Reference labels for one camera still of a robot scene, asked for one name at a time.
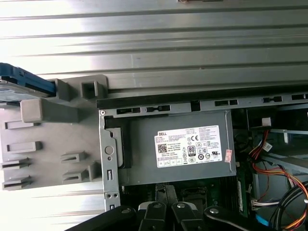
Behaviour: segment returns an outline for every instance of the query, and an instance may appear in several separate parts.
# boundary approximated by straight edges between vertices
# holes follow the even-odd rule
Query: barcode
[[[157,147],[158,147],[158,153],[166,153],[167,152],[167,145],[166,144],[159,144]]]

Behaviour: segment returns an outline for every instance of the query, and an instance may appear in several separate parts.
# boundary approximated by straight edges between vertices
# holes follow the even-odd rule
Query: sheet metal panel
[[[43,78],[105,74],[109,97],[285,83],[308,71],[306,0],[0,1],[0,27],[1,60]]]

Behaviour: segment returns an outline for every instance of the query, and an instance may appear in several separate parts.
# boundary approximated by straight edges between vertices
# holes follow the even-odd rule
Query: white label
[[[271,149],[272,147],[273,147],[273,146],[272,146],[271,144],[265,142],[262,148],[263,148],[265,151],[269,152],[270,149]]]
[[[159,131],[155,150],[157,167],[222,161],[219,126]]]

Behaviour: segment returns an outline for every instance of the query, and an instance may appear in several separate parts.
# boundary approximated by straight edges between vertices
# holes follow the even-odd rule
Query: wire bundle
[[[279,204],[280,200],[270,200],[270,201],[252,201],[251,204],[254,208],[270,208],[270,207],[276,207]]]
[[[299,179],[297,179],[296,177],[292,176],[291,174],[287,173],[283,167],[279,166],[276,168],[272,168],[272,169],[266,169],[265,165],[265,169],[260,169],[256,166],[256,160],[258,160],[260,152],[262,151],[262,148],[265,144],[265,141],[267,139],[267,136],[269,134],[269,131],[265,131],[263,133],[263,138],[262,141],[260,142],[260,144],[255,147],[250,153],[249,156],[252,160],[252,167],[253,169],[260,174],[265,174],[268,177],[268,183],[267,183],[267,189],[265,191],[265,193],[261,196],[261,198],[257,201],[254,202],[257,205],[262,205],[264,207],[270,207],[270,206],[276,206],[276,209],[274,211],[274,213],[272,214],[271,218],[270,218],[270,222],[273,219],[272,222],[272,227],[275,228],[276,230],[280,230],[281,229],[281,220],[282,220],[282,214],[285,211],[286,207],[296,198],[298,198],[300,195],[304,194],[304,196],[306,197],[306,199],[308,199],[308,191],[307,191],[307,187],[308,187],[308,181],[302,183]],[[292,189],[290,189],[281,200],[277,201],[273,201],[273,202],[259,202],[267,193],[268,189],[269,189],[269,176],[272,175],[276,175],[276,176],[284,176],[287,177],[290,185],[294,185],[294,187]],[[293,230],[293,229],[297,229],[300,226],[302,226],[305,223],[307,217],[307,208],[305,208],[304,212],[302,213],[301,217],[297,220],[295,220],[293,223],[291,223],[290,225],[284,227],[284,230]]]

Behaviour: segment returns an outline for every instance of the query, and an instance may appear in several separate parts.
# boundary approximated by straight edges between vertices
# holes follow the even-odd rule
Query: metal bracket
[[[120,191],[118,179],[117,145],[111,132],[105,130],[105,112],[99,111],[99,130],[103,175],[103,191],[105,211],[120,206]]]

